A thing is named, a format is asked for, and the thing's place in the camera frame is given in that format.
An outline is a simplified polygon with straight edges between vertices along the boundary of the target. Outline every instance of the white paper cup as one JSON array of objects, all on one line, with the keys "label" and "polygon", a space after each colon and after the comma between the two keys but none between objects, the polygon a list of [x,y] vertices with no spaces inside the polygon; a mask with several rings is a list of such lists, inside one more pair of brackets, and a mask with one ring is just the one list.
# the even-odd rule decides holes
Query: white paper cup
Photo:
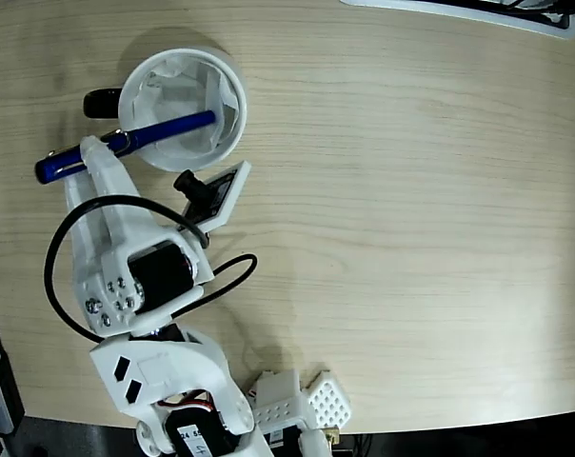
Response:
[{"label": "white paper cup", "polygon": [[212,151],[198,153],[192,150],[176,148],[175,142],[168,142],[169,145],[164,145],[164,142],[160,141],[156,144],[141,148],[136,153],[146,162],[158,169],[176,172],[181,172],[185,169],[196,171],[198,169],[205,169],[217,164],[227,157],[237,146],[246,126],[248,118],[248,100],[245,78],[237,64],[228,54],[214,48],[193,47],[180,48],[177,50],[164,50],[163,52],[152,55],[142,62],[125,82],[118,102],[118,119],[123,130],[139,129],[145,125],[156,124],[159,122],[152,109],[149,113],[144,113],[144,115],[142,115],[141,112],[138,112],[136,115],[132,108],[133,101],[140,92],[142,83],[150,72],[164,60],[175,55],[192,56],[199,61],[209,62],[220,69],[232,84],[234,93],[237,96],[239,116],[230,134]]}]

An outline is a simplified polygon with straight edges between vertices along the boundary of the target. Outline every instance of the silver screw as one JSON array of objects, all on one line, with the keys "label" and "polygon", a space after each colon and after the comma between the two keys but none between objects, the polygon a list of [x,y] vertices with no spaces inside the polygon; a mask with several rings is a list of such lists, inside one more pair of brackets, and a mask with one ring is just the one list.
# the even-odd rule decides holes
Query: silver screw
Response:
[{"label": "silver screw", "polygon": [[139,298],[142,300],[144,299],[144,288],[142,287],[142,283],[140,283],[137,279],[135,280],[135,291],[139,295]]},{"label": "silver screw", "polygon": [[101,302],[99,300],[95,300],[94,298],[89,298],[85,302],[85,308],[89,314],[97,314],[101,306]]}]

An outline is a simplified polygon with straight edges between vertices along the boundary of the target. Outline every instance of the white perforated part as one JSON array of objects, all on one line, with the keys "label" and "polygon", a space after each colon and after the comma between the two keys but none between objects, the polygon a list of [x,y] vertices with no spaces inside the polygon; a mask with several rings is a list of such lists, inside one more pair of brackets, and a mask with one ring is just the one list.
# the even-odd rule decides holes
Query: white perforated part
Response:
[{"label": "white perforated part", "polygon": [[344,427],[352,415],[343,388],[329,371],[322,371],[307,389],[308,403],[315,410],[317,427]]},{"label": "white perforated part", "polygon": [[265,434],[292,426],[304,429],[306,424],[303,406],[306,404],[304,397],[293,397],[272,405],[258,407],[253,410],[253,420]]}]

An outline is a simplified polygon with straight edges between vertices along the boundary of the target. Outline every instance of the paper inside cup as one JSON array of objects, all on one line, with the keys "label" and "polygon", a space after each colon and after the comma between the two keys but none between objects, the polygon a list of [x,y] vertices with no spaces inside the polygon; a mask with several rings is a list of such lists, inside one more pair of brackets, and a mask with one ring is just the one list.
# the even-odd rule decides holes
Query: paper inside cup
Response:
[{"label": "paper inside cup", "polygon": [[211,109],[216,122],[157,143],[172,155],[212,152],[232,132],[239,117],[235,90],[226,75],[204,60],[175,55],[144,78],[132,102],[138,128]]}]

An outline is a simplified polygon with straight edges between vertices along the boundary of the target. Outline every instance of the wood grain surface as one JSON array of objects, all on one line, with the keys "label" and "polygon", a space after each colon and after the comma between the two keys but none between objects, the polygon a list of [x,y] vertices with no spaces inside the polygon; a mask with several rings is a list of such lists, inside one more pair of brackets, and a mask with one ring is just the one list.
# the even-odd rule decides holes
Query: wood grain surface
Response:
[{"label": "wood grain surface", "polygon": [[[335,0],[0,0],[0,331],[28,415],[133,425],[47,302],[65,198],[32,167],[116,126],[84,117],[87,91],[197,44],[249,85],[242,142],[202,173],[253,165],[210,258],[260,267],[183,322],[240,383],[331,368],[350,432],[575,410],[575,40]],[[184,205],[174,174],[126,163]],[[82,322],[70,271],[67,244]]]}]

